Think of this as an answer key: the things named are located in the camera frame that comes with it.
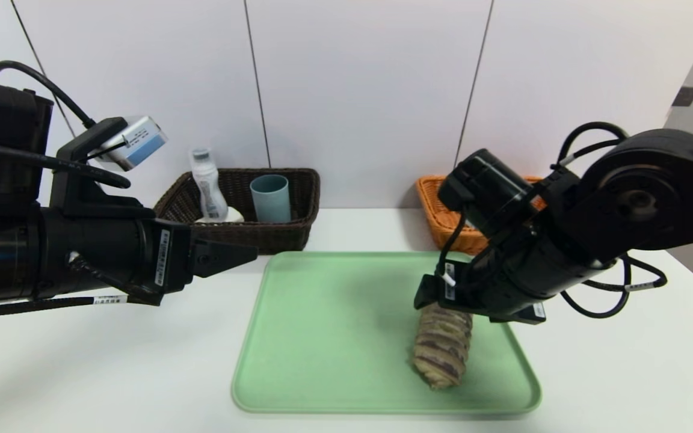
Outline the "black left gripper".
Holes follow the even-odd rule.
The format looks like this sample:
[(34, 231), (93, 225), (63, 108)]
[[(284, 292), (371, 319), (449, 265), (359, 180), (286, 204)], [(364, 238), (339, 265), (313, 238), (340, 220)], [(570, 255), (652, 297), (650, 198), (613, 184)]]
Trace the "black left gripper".
[(192, 275), (208, 278), (258, 258), (254, 246), (193, 239), (184, 224), (162, 219), (115, 220), (78, 249), (78, 271), (124, 294), (124, 302), (159, 306)]

